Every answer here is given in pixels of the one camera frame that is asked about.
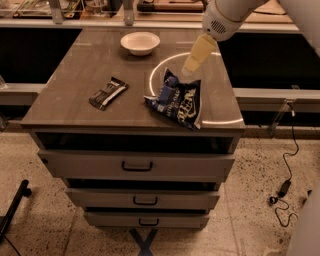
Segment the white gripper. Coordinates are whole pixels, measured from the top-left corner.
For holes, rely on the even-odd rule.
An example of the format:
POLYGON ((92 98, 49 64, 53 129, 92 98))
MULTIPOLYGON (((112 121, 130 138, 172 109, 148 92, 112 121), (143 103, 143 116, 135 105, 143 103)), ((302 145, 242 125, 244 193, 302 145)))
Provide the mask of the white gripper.
POLYGON ((200 35, 184 62, 182 73, 191 76, 216 49, 216 41, 230 39, 246 18, 268 0, 211 0, 203 14, 200 35))

